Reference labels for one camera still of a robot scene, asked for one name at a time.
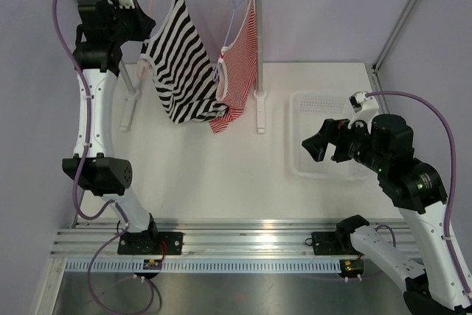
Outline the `black white striped tank top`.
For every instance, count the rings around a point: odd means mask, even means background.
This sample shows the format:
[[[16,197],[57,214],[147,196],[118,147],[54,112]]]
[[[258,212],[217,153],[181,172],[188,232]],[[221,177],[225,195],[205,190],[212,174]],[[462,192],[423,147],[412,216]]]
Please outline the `black white striped tank top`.
[[[171,0],[160,28],[143,42],[139,63],[151,79],[171,122],[209,122],[228,106],[216,97],[212,65],[186,0]]]

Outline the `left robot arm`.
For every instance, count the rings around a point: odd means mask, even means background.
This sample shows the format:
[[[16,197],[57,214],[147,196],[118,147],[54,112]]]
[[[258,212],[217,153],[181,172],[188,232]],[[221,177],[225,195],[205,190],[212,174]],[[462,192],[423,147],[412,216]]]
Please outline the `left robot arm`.
[[[120,217],[119,254],[149,255],[159,247],[159,232],[131,189],[131,163],[115,156],[111,118],[121,47],[148,39],[156,23],[137,0],[78,0],[77,9],[81,22],[72,57],[80,120],[73,156],[63,159],[62,169],[76,188],[100,197]]]

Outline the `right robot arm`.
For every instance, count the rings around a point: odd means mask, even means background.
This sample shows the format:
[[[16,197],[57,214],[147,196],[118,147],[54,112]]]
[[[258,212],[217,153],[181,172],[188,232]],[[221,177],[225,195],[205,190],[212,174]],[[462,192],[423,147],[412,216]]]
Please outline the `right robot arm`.
[[[448,196],[439,173],[414,157],[413,137],[404,118],[380,114],[371,124],[326,119],[302,147],[321,162],[333,145],[334,162],[353,160],[375,173],[382,192],[408,224],[423,262],[414,262],[386,242],[360,215],[337,223],[334,241],[339,251],[368,257],[401,290],[412,314],[470,314],[470,282],[460,281],[446,245]]]

